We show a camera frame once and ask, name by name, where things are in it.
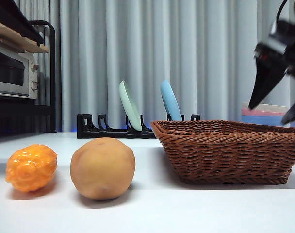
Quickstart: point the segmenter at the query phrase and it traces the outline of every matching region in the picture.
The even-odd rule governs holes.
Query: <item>green plate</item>
[[[129,87],[124,80],[119,84],[119,96],[130,124],[135,130],[142,131],[141,119],[138,109],[131,96]]]

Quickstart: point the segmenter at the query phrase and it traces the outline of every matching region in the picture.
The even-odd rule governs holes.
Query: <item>black dish rack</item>
[[[142,131],[135,130],[129,122],[126,115],[126,129],[113,129],[108,125],[106,114],[98,115],[98,127],[93,124],[93,116],[91,114],[77,115],[77,138],[155,138],[152,129],[148,128],[143,121],[143,115],[140,115]],[[199,114],[192,114],[191,120],[200,120]]]

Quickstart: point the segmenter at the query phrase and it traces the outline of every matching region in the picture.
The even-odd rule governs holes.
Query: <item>brown woven basket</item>
[[[151,126],[186,183],[283,184],[295,163],[295,128],[222,120]]]

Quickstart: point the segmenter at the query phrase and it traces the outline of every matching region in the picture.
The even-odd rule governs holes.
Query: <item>brown potato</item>
[[[97,138],[72,156],[70,174],[85,197],[105,200],[119,197],[131,184],[135,157],[131,148],[114,138]]]

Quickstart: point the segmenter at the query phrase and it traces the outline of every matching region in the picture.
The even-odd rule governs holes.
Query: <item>white table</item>
[[[295,233],[295,166],[284,185],[186,185],[157,139],[121,139],[136,157],[128,191],[94,201],[75,189],[69,165],[90,139],[44,133],[0,140],[0,233]],[[11,154],[38,143],[58,153],[56,179],[24,194],[5,181]]]

